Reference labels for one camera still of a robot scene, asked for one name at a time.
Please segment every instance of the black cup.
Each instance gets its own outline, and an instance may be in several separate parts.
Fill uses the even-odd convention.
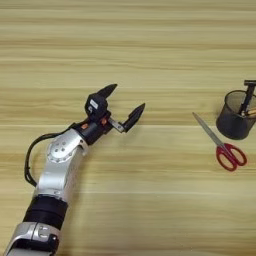
[[[245,139],[253,127],[256,116],[242,116],[239,114],[241,104],[246,96],[245,91],[232,91],[225,97],[224,107],[216,121],[218,130],[233,140]],[[253,95],[249,109],[256,108],[256,96]]]

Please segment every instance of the silver robot arm segment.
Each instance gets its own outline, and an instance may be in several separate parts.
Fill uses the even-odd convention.
[[[62,217],[64,220],[72,189],[75,186],[78,166],[87,152],[88,145],[74,129],[56,137],[49,145],[46,165],[31,203],[30,212],[34,214],[28,213],[29,208],[28,216],[25,217],[27,220],[17,226],[4,256],[46,256],[52,255],[57,250],[62,225],[60,219]],[[50,209],[52,212],[48,216],[48,213],[44,211],[45,203],[60,205],[60,202],[64,204],[64,207],[61,207],[62,212]],[[49,218],[53,216],[56,218],[56,223],[45,224],[51,222]],[[37,247],[41,251],[31,250]]]

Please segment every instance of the wooden table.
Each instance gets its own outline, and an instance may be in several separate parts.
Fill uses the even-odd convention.
[[[217,131],[225,94],[256,78],[255,11],[253,0],[1,1],[1,251],[31,201],[30,143],[84,119],[87,96],[118,83],[113,117],[143,102],[145,113],[91,147],[58,255],[256,255],[256,130],[233,142],[248,165],[229,173],[191,115]],[[37,178],[47,144],[33,154]]]

